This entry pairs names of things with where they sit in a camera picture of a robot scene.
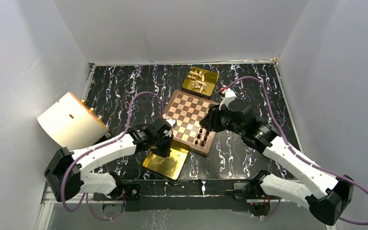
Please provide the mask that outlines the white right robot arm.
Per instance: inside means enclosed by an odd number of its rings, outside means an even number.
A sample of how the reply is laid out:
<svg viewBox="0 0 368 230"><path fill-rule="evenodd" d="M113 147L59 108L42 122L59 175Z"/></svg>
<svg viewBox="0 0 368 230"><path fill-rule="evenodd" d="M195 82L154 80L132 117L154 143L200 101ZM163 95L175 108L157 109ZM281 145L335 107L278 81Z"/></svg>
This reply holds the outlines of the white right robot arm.
<svg viewBox="0 0 368 230"><path fill-rule="evenodd" d="M276 161L300 181L285 180L261 170L236 192L256 198L281 197L308 209L317 220L329 226L336 223L350 203L353 185L318 170L310 159L300 160L301 153L293 154L280 132L257 118L246 102L236 99L228 105L211 105L199 123L207 131L228 130L240 135L248 147Z"/></svg>

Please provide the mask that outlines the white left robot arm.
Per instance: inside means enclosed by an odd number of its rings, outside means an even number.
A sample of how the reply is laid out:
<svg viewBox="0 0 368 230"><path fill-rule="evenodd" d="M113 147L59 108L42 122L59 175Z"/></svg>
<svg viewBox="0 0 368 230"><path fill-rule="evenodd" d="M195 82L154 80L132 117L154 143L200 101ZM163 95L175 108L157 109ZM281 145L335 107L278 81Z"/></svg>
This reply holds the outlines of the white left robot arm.
<svg viewBox="0 0 368 230"><path fill-rule="evenodd" d="M175 127L175 119L160 117L150 124L132 126L126 133L93 146L75 150L60 148L44 176L58 202L70 200L79 193L100 193L119 199L127 188L118 175L114 172L93 173L93 170L148 150L169 157Z"/></svg>

